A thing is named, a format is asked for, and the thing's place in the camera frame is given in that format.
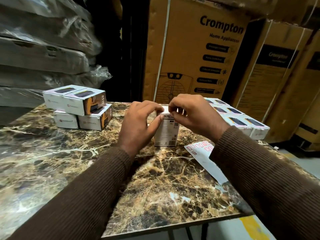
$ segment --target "white paper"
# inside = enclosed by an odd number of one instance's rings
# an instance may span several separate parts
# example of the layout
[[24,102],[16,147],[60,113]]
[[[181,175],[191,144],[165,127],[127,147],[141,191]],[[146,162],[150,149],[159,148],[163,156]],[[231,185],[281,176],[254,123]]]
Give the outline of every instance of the white paper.
[[206,171],[210,173],[210,175],[214,177],[219,184],[223,184],[228,181],[221,169],[209,159],[209,156],[214,149],[214,146],[210,142],[200,141],[190,145],[185,145],[184,148],[190,152],[195,160],[197,160],[198,163],[203,166],[203,168],[206,169]]

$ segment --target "person's right hand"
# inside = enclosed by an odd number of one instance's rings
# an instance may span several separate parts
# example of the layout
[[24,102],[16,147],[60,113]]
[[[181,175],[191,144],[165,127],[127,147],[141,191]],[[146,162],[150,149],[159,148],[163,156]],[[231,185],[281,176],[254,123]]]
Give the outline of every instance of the person's right hand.
[[171,100],[169,112],[178,123],[214,143],[230,127],[201,95],[179,94]]

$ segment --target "person's left hand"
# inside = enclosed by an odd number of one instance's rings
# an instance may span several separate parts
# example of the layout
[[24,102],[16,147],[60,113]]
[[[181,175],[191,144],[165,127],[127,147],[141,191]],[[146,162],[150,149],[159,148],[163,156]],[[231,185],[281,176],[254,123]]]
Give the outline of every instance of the person's left hand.
[[153,111],[163,111],[163,107],[155,102],[145,100],[133,102],[126,111],[122,121],[117,146],[126,151],[130,158],[134,158],[155,135],[163,120],[158,115],[148,126],[147,118]]

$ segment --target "table leg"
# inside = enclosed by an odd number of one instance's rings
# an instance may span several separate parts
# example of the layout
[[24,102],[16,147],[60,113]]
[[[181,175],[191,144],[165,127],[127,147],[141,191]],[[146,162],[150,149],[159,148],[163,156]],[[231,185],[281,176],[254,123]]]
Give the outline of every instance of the table leg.
[[190,228],[188,226],[186,227],[186,234],[188,235],[189,240],[193,240],[192,234],[190,232]]
[[174,231],[168,230],[169,240],[174,240]]
[[202,229],[201,229],[201,240],[206,240],[207,239],[207,233],[208,233],[208,223],[204,223],[202,225]]

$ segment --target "stacked packages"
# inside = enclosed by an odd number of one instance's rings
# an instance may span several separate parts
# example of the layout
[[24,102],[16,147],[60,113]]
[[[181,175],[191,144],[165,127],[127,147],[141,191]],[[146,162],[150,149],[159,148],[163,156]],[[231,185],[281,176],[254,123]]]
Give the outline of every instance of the stacked packages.
[[270,127],[247,116],[218,98],[206,97],[205,99],[229,125],[237,127],[253,140],[263,140],[270,130]]
[[43,92],[47,108],[54,109],[57,127],[101,131],[112,119],[106,92],[69,85]]
[[111,78],[90,13],[73,0],[0,0],[1,107],[35,108],[42,91]]

